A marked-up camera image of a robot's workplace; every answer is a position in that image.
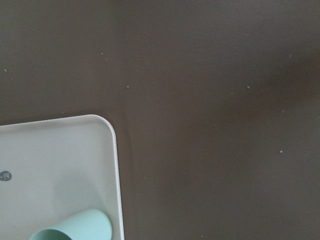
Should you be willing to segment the green cup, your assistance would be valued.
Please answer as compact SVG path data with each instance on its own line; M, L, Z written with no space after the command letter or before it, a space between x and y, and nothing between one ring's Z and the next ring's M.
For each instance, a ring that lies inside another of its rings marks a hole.
M34 233L31 240L110 240L109 218L100 210L88 209Z

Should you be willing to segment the cream rabbit tray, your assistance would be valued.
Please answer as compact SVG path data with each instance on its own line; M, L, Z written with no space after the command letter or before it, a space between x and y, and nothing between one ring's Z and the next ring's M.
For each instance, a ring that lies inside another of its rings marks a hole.
M125 237L116 133L80 115L0 128L0 237L27 240L79 212L97 209Z

